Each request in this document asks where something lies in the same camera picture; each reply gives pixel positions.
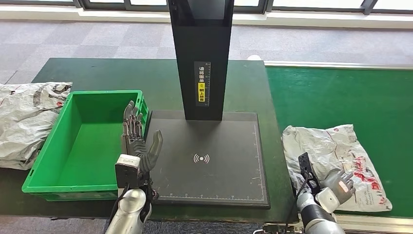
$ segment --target crumpled plastic bag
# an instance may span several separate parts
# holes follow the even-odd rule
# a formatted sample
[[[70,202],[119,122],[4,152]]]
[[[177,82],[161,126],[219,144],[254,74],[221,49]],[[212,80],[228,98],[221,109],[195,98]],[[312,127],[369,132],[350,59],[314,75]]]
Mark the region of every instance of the crumpled plastic bag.
[[[298,156],[307,152],[319,180],[325,179],[333,168],[344,168],[347,173],[353,172],[352,180],[356,192],[339,206],[338,210],[379,212],[392,209],[380,178],[357,140],[352,124],[326,130],[288,126],[282,133],[282,143],[295,189],[304,182]]]
[[[0,84],[0,167],[32,167],[71,87],[71,82]]]

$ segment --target yellow warning label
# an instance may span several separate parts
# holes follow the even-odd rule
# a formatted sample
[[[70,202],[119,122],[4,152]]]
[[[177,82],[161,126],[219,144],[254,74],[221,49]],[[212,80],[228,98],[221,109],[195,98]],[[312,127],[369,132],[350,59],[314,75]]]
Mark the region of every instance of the yellow warning label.
[[[205,83],[198,83],[198,102],[205,102]]]

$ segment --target green workbench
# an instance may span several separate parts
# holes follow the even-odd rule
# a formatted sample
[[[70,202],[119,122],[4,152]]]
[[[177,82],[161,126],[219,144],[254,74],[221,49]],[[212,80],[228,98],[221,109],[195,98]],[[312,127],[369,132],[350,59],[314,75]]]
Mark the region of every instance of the green workbench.
[[[72,81],[72,91],[140,89],[152,110],[183,110],[173,59],[51,58],[33,82]],[[258,113],[271,209],[155,205],[154,220],[285,222],[293,203],[280,130],[262,61],[230,61],[224,111]],[[113,201],[46,202],[23,194],[27,172],[0,170],[0,215],[109,217]],[[294,215],[291,221],[297,221]]]

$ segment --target label on stand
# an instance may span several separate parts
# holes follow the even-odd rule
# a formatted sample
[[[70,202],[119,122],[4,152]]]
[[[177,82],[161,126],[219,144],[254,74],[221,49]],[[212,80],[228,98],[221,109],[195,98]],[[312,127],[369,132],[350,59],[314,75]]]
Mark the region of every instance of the label on stand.
[[[194,62],[196,106],[209,106],[211,62]]]

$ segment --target black metal stand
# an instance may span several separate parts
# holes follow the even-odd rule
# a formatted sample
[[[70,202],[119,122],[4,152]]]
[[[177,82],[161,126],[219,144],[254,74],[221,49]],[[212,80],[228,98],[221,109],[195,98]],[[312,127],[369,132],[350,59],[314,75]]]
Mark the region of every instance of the black metal stand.
[[[185,118],[221,120],[234,0],[168,0]]]

